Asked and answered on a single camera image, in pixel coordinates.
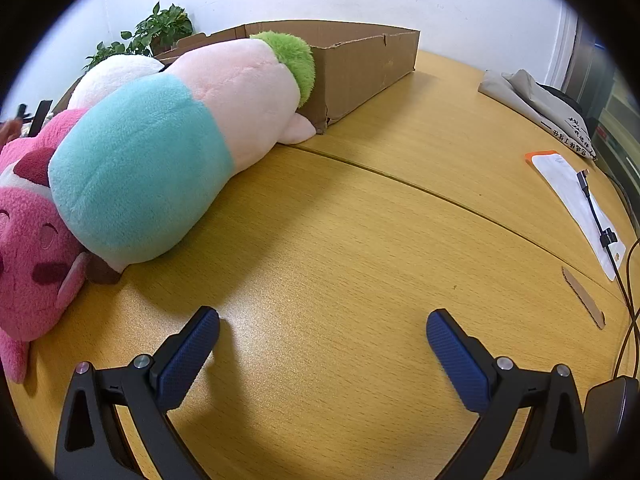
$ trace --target metal screw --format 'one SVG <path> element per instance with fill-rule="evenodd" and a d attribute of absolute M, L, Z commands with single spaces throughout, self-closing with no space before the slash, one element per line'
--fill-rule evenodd
<path fill-rule="evenodd" d="M 511 370 L 513 368 L 513 361 L 508 357 L 498 357 L 495 360 L 495 363 L 498 365 L 500 370 Z"/>
<path fill-rule="evenodd" d="M 558 365 L 556 367 L 556 372 L 562 375 L 562 377 L 568 377 L 571 374 L 571 370 L 569 370 L 567 365 Z"/>
<path fill-rule="evenodd" d="M 136 368 L 146 368 L 147 366 L 149 366 L 150 362 L 151 357 L 149 357 L 147 354 L 140 354 L 138 357 L 133 359 L 133 365 Z"/>
<path fill-rule="evenodd" d="M 76 374 L 84 374 L 89 371 L 89 363 L 87 361 L 82 361 L 76 365 Z"/>

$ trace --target pink plush face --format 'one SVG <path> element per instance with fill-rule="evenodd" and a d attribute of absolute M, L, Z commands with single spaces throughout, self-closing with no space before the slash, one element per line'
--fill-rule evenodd
<path fill-rule="evenodd" d="M 31 152 L 36 159 L 39 151 Z M 58 322 L 84 282 L 86 264 L 50 200 L 50 153 L 40 155 L 44 172 L 38 164 L 21 164 L 23 157 L 0 175 L 0 328 L 22 341 Z"/>

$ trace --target table surface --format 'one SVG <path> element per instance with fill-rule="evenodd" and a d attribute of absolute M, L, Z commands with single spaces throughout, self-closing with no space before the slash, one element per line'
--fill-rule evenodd
<path fill-rule="evenodd" d="M 556 149 L 584 163 L 475 95 L 479 71 L 424 53 L 417 68 L 324 136 L 276 146 L 234 177 L 167 254 L 117 285 L 84 286 L 33 344 L 25 383 L 10 385 L 50 464 L 75 364 L 116 367 L 153 352 L 201 304 L 219 311 L 220 340 L 170 418 L 212 478 L 434 477 L 476 420 L 426 341 L 435 308 L 521 367 L 568 364 L 582 400 L 609 379 L 625 307 L 523 155 Z M 590 183 L 629 247 L 613 188 L 598 170 Z M 563 265 L 604 311 L 604 330 Z M 143 472 L 157 478 L 119 411 Z"/>

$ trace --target open cardboard box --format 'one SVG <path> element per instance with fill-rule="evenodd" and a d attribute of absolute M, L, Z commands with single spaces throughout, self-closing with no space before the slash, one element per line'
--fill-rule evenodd
<path fill-rule="evenodd" d="M 323 133 L 366 100 L 414 70 L 420 32 L 371 23 L 286 20 L 239 25 L 210 36 L 195 34 L 156 56 L 165 64 L 195 48 L 220 41 L 248 38 L 264 30 L 299 36 L 316 62 L 316 84 L 300 108 Z"/>

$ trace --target pink plush toy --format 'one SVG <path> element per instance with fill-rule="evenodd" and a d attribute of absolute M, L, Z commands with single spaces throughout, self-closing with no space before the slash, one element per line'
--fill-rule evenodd
<path fill-rule="evenodd" d="M 0 152 L 0 358 L 16 383 L 24 381 L 29 342 L 58 322 L 84 283 L 89 253 L 60 218 L 47 173 L 84 112 L 62 112 L 37 137 Z"/>

